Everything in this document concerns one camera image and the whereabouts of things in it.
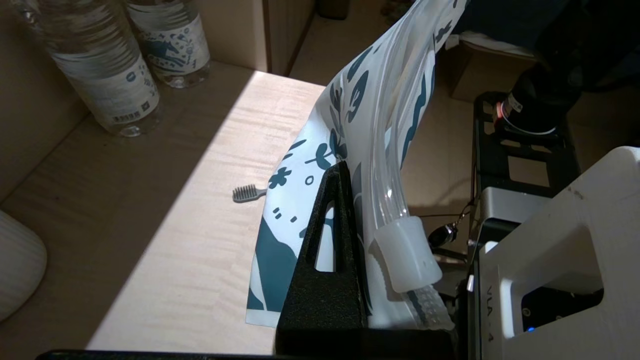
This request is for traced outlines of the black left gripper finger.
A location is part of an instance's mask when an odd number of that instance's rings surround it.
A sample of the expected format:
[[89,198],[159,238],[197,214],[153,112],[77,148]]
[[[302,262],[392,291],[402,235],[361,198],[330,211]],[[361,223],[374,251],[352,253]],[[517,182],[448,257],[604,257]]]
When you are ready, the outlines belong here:
[[[326,212],[333,205],[332,272],[316,269]],[[348,165],[325,171],[275,332],[277,352],[358,352],[367,316],[362,299]]]

